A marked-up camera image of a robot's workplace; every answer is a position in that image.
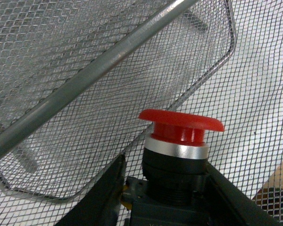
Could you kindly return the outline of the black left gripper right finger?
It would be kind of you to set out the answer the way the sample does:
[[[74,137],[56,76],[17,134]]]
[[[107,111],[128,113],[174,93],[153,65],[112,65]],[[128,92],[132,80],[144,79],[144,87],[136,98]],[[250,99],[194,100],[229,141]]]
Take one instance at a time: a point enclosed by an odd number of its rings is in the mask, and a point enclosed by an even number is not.
[[[256,205],[211,164],[206,165],[208,186],[206,197],[213,213],[224,226],[279,226],[266,211]]]

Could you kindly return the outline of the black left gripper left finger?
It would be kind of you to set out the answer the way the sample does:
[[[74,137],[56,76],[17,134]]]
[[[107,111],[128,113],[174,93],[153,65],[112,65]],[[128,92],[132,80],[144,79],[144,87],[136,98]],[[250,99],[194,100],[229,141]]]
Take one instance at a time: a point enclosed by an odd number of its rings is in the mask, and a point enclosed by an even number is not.
[[[125,180],[125,155],[120,154],[93,188],[57,226],[115,226]]]

